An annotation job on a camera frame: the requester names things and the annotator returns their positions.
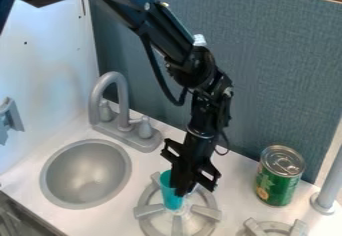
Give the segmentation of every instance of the teal cup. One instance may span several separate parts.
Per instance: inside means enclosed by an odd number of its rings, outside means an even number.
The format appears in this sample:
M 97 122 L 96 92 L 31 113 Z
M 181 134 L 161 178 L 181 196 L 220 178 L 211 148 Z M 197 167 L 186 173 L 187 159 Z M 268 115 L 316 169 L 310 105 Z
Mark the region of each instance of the teal cup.
M 170 187 L 171 170 L 162 173 L 159 180 L 165 207 L 170 210 L 180 209 L 183 204 L 183 197 L 176 196 L 176 189 Z

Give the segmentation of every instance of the white countertop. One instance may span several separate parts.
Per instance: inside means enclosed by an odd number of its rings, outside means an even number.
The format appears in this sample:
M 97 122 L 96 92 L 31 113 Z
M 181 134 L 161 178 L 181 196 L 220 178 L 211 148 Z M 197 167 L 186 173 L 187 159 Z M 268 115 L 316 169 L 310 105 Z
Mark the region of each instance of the white countertop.
M 131 112 L 132 117 L 138 113 Z M 152 120 L 164 137 L 182 141 L 185 132 Z M 121 145 L 133 164 L 131 178 L 126 187 L 112 200 L 86 210 L 70 210 L 49 202 L 39 186 L 39 174 L 47 159 L 60 148 L 84 139 L 105 139 Z M 32 154 L 0 177 L 1 190 L 34 214 L 69 236 L 143 236 L 133 208 L 151 183 L 150 175 L 170 169 L 170 163 L 160 156 L 162 145 L 150 154 L 131 147 L 91 129 L 87 114 L 80 115 L 53 138 L 43 143 Z M 213 155 L 213 164 L 222 173 L 214 192 L 223 219 L 213 236 L 235 236 L 243 222 L 253 217 L 257 221 L 279 221 L 293 224 L 295 219 L 306 222 L 310 236 L 341 235 L 342 211 L 338 206 L 333 216 L 322 216 L 309 204 L 310 196 L 319 191 L 314 185 L 301 181 L 290 205 L 269 207 L 258 200 L 253 192 L 257 162 L 230 152 L 224 157 Z

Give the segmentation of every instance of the silver sink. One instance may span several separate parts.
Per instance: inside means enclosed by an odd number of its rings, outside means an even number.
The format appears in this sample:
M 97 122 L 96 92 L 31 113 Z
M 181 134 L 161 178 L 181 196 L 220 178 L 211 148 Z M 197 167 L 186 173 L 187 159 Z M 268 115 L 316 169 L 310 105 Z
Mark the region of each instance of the silver sink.
M 131 160 L 120 146 L 85 140 L 64 147 L 46 162 L 40 187 L 58 206 L 85 209 L 116 196 L 127 184 L 131 170 Z

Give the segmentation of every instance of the can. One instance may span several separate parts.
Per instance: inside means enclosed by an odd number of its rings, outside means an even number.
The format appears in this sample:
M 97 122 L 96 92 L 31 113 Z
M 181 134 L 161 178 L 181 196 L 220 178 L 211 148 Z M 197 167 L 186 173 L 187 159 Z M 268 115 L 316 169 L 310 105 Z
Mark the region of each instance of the can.
M 267 147 L 261 153 L 255 180 L 257 196 L 271 206 L 286 206 L 304 170 L 304 159 L 295 150 L 282 145 Z

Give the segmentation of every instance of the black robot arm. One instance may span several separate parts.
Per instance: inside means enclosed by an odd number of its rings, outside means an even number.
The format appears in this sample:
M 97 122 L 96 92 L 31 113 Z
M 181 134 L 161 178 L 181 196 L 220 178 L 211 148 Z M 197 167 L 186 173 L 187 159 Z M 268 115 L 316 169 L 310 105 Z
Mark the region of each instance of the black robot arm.
M 39 7 L 60 0 L 24 1 Z M 172 163 L 171 186 L 176 188 L 178 196 L 191 192 L 196 183 L 213 191 L 221 174 L 210 158 L 220 135 L 228 145 L 223 128 L 228 126 L 230 119 L 231 80 L 216 66 L 204 40 L 200 36 L 193 37 L 166 3 L 158 0 L 102 1 L 112 9 L 119 21 L 140 37 L 154 74 L 168 99 L 181 106 L 186 94 L 193 94 L 192 118 L 184 143 L 166 139 L 161 153 Z M 170 76 L 183 87 L 179 98 L 175 98 L 166 85 L 152 47 L 164 57 Z

